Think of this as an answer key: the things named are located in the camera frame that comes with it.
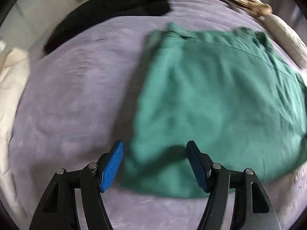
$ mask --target white pillow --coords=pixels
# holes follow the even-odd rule
[[[307,47],[298,34],[276,15],[266,16],[264,25],[277,43],[300,68],[307,68]]]

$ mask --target green fabric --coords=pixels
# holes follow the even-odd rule
[[[154,31],[122,184],[141,193],[205,197],[186,158],[194,140],[227,169],[268,182],[307,160],[306,87],[263,32]]]

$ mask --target metal screw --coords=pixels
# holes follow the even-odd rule
[[[215,168],[216,170],[219,170],[222,166],[219,163],[214,163],[212,167]]]
[[[90,164],[88,165],[88,167],[89,167],[91,170],[93,170],[93,169],[95,169],[95,168],[97,167],[97,164],[96,164],[96,163],[90,163]]]
[[[62,175],[64,173],[64,169],[60,168],[56,171],[58,175]]]
[[[252,169],[246,169],[246,174],[252,175],[254,171]]]

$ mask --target bed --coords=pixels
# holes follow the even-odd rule
[[[107,152],[115,140],[129,143],[136,99],[146,74],[138,67],[138,59],[148,33],[164,29],[167,22],[188,30],[227,31],[245,26],[265,31],[260,21],[219,0],[169,1],[172,11],[165,16],[112,18],[44,57],[46,34],[30,50],[31,74],[9,144],[16,198],[26,212],[25,229],[58,168],[82,169]],[[273,44],[306,82],[306,70]],[[306,177],[307,163],[264,185],[283,230],[307,206]],[[113,228],[127,230],[196,229],[206,200],[140,195],[121,188],[118,182],[103,194]],[[76,201],[81,229],[87,229],[79,191]],[[234,194],[230,194],[223,229],[229,229],[233,203]]]

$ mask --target cream blanket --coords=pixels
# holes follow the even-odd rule
[[[30,74],[28,52],[14,48],[0,54],[0,185],[19,218],[24,211],[17,200],[9,167],[9,142],[18,103]]]

